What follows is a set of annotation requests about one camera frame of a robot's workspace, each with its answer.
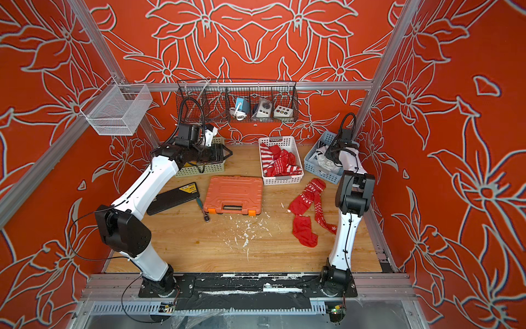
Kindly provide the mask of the white black striped crew sock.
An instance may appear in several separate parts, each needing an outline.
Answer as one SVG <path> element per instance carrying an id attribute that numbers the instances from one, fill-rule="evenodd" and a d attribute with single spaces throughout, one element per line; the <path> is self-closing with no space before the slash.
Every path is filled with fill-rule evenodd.
<path id="1" fill-rule="evenodd" d="M 331 172 L 333 174 L 338 173 L 339 167 L 336 165 L 334 161 L 328 159 L 322 150 L 320 149 L 316 150 L 314 159 L 320 168 L 326 170 L 327 172 Z"/>

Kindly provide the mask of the red christmas sock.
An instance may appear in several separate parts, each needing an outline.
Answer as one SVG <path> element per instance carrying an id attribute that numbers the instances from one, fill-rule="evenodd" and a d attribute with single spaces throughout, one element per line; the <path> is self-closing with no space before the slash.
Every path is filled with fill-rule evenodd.
<path id="1" fill-rule="evenodd" d="M 273 177 L 301 175 L 302 173 L 303 170 L 297 165 L 295 155 L 285 149 L 282 149 L 274 162 Z"/>

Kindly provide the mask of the red white striped sock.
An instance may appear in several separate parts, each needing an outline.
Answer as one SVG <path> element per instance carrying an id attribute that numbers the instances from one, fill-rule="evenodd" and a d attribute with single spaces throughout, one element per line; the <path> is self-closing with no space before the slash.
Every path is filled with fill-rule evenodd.
<path id="1" fill-rule="evenodd" d="M 262 165 L 262 172 L 264 177 L 273 177 L 274 174 L 274 158 L 270 148 L 262 143 L 260 144 L 260 159 Z"/>

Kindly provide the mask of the red snowflake sock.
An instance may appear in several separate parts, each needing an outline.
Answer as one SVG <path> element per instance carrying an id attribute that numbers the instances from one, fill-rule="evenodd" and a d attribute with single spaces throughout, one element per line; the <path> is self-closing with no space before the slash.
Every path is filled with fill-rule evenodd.
<path id="1" fill-rule="evenodd" d="M 338 226 L 327 223 L 325 219 L 325 214 L 323 212 L 322 202 L 321 199 L 318 197 L 314 201 L 315 203 L 315 221 L 324 229 L 326 229 L 328 232 L 332 234 L 336 234 L 338 230 Z"/>

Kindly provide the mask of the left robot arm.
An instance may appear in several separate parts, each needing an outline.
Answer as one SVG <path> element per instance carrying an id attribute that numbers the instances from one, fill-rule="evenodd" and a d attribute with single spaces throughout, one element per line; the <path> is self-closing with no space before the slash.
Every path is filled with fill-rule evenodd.
<path id="1" fill-rule="evenodd" d="M 95 212 L 102 242 L 138 267 L 145 286 L 159 296 L 175 291 L 173 268 L 155 251 L 151 231 L 142 219 L 181 168 L 211 159 L 217 134 L 218 128 L 210 123 L 179 124 L 168 141 L 151 152 L 151 162 L 140 178 L 111 206 L 101 205 Z"/>

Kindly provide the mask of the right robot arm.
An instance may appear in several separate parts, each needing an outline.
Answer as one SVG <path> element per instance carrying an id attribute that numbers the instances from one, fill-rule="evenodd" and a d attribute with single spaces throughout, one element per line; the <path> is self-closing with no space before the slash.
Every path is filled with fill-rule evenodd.
<path id="1" fill-rule="evenodd" d="M 351 254 L 358 226 L 368 211 L 375 186 L 375 176 L 368 174 L 360 159 L 352 131 L 341 128 L 326 155 L 343 168 L 335 197 L 338 227 L 333 248 L 321 272 L 321 287 L 342 297 L 355 297 L 356 286 L 351 272 Z"/>

